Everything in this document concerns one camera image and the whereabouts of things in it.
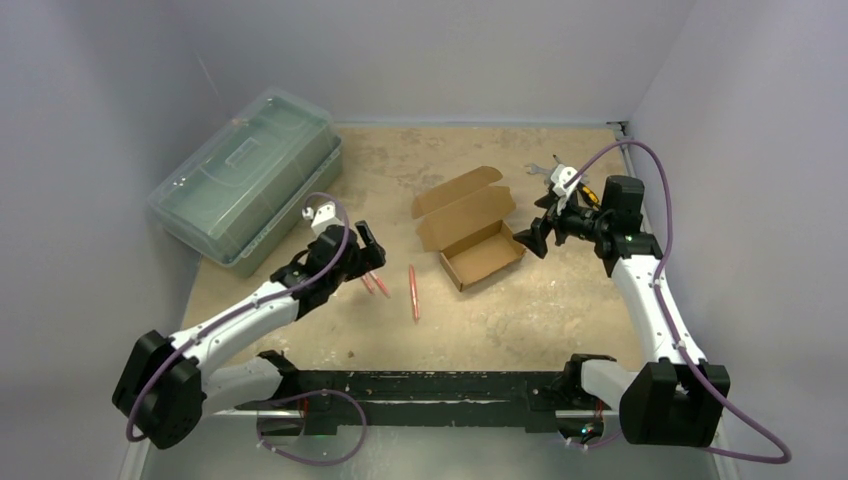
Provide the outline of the red pen with label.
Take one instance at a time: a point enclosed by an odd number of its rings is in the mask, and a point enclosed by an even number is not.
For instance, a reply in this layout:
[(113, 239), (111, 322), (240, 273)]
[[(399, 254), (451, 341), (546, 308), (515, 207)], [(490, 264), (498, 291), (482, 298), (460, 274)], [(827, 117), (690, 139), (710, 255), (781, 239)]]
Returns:
[(390, 298), (390, 297), (391, 297), (391, 293), (390, 293), (390, 291), (389, 291), (388, 287), (387, 287), (387, 286), (386, 286), (386, 284), (383, 282), (383, 280), (382, 280), (382, 279), (381, 279), (381, 278), (377, 275), (377, 273), (376, 273), (376, 272), (374, 272), (374, 271), (371, 271), (371, 272), (369, 273), (369, 276), (370, 276), (370, 277), (371, 277), (371, 279), (375, 282), (375, 284), (376, 284), (377, 288), (380, 290), (380, 292), (381, 292), (381, 293), (382, 293), (382, 294), (383, 294), (386, 298)]

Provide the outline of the pink pen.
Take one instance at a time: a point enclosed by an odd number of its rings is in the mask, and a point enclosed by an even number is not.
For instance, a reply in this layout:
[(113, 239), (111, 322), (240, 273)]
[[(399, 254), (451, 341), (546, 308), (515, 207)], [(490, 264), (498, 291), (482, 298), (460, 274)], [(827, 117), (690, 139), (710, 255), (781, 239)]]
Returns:
[(366, 290), (369, 292), (369, 294), (370, 294), (370, 295), (374, 295), (374, 294), (375, 294), (375, 287), (374, 287), (374, 285), (372, 284), (372, 282), (371, 282), (371, 280), (369, 279), (369, 277), (368, 277), (368, 276), (366, 276), (366, 275), (363, 275), (363, 276), (360, 278), (360, 280), (362, 281), (363, 285), (365, 286), (365, 288), (366, 288)]

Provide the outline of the brown cardboard box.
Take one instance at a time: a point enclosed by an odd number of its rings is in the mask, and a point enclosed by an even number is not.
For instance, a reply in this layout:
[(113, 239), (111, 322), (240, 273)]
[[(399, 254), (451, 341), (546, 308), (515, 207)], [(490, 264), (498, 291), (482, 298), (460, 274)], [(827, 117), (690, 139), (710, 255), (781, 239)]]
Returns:
[(506, 218), (516, 209), (500, 170), (480, 166), (437, 185), (412, 201), (411, 218), (426, 252), (460, 292), (519, 262), (526, 248)]

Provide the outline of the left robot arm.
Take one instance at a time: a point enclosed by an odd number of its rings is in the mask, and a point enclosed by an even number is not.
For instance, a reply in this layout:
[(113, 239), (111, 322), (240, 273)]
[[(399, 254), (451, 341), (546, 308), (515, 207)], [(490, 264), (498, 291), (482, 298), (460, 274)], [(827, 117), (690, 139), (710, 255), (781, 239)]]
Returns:
[(259, 395), (272, 408), (297, 399), (298, 382), (260, 357), (241, 369), (224, 364), (268, 333), (323, 306), (345, 282), (386, 263), (386, 251), (366, 221), (326, 227), (305, 250), (256, 291), (217, 316), (166, 336), (151, 330), (134, 343), (112, 395), (127, 418), (125, 436), (170, 448), (212, 413), (238, 405), (238, 381), (260, 380)]

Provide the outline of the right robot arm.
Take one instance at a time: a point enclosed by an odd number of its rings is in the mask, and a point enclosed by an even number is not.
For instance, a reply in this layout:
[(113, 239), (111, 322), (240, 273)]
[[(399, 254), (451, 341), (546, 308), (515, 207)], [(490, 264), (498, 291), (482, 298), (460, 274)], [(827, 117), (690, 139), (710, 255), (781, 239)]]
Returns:
[(624, 299), (646, 358), (640, 371), (631, 372), (610, 356), (575, 354), (561, 381), (564, 399), (584, 407), (597, 398), (616, 410), (631, 444), (710, 446), (723, 413), (714, 395), (728, 394), (730, 377), (691, 341), (670, 294), (662, 291), (664, 255), (643, 225), (643, 182), (608, 177), (597, 207), (579, 204), (582, 183), (571, 167), (545, 184), (546, 194), (535, 202), (543, 215), (514, 240), (539, 258), (548, 252), (549, 235), (556, 245), (570, 237), (592, 243)]

